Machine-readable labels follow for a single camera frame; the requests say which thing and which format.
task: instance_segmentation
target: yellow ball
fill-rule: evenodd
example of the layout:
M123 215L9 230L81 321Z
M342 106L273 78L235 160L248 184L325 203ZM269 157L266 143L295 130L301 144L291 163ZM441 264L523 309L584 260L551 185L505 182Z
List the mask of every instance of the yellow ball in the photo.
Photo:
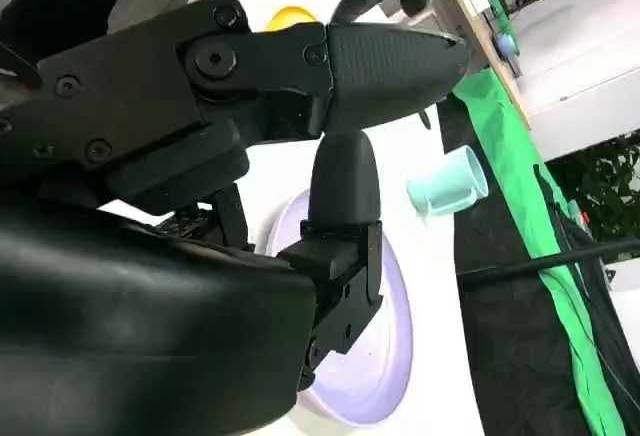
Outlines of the yellow ball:
M298 23L312 23L317 19L306 9L298 6L287 6L278 11L267 24L267 31L280 31Z

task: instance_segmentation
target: white wall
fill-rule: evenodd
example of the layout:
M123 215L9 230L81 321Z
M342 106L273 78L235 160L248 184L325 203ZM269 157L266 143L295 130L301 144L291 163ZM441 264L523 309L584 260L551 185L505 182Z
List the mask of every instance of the white wall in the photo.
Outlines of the white wall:
M640 289L640 258L609 264L607 268L616 272L616 277L611 283L613 291Z
M640 127L640 0L542 0L512 18L545 159Z

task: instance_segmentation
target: black robotic arm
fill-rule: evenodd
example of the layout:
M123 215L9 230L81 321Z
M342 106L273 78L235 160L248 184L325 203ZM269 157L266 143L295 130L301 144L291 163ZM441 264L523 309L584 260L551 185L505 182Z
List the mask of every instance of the black robotic arm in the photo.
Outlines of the black robotic arm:
M251 33L237 0L42 61L34 98L0 112L0 427L189 436L285 414L382 301L360 130L432 104L466 62L458 39L390 25ZM301 241L252 254L246 149L323 132ZM175 216L96 211L112 199Z

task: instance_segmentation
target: wooden board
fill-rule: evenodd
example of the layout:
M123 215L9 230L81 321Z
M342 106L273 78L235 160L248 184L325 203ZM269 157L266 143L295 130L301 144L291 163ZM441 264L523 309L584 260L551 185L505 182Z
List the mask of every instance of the wooden board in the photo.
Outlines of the wooden board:
M493 45L493 41L491 40L491 28L488 27L486 21L482 18L482 16L478 14L472 14L469 11L469 8L465 4L465 0L456 0L460 9L462 10L466 20L469 22L471 29L475 37L477 38L480 46L482 47L483 52L485 53L487 59L489 60L489 64L496 72L500 82L502 82L507 94L509 95L509 99L516 107L522 120L527 125L527 128L531 129L531 124L529 122L529 117L526 112L524 102L522 101L522 95L520 94L520 90L518 89L518 85L516 84L515 79L511 73L511 69L507 66L505 62L500 59L498 52L496 51L495 46Z

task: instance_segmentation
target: blue object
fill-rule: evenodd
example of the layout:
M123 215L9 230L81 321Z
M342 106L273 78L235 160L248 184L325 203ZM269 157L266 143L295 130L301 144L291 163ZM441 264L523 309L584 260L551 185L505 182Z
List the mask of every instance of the blue object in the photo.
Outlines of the blue object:
M407 192L420 213L453 214L487 197L489 186L480 161L469 146L446 154L446 162L435 174L410 179Z
M516 43L509 33L503 33L498 36L497 43L500 54L507 59L514 57L518 53Z

